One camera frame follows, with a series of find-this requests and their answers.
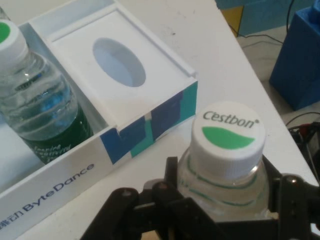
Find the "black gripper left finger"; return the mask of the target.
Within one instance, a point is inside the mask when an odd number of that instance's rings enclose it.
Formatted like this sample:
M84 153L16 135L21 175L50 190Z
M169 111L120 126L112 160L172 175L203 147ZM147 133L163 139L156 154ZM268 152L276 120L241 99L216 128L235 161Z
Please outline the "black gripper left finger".
M164 178L138 192L114 190L103 204L83 240L140 240L155 231L162 240L219 240L215 222L177 188L178 158L168 157Z

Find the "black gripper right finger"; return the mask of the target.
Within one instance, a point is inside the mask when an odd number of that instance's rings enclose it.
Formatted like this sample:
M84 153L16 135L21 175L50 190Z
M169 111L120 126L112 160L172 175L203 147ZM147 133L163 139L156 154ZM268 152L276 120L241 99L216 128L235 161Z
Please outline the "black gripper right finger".
M277 239L318 240L311 225L320 229L320 188L297 174L280 173L265 157L262 160L269 183L268 210L277 213Z

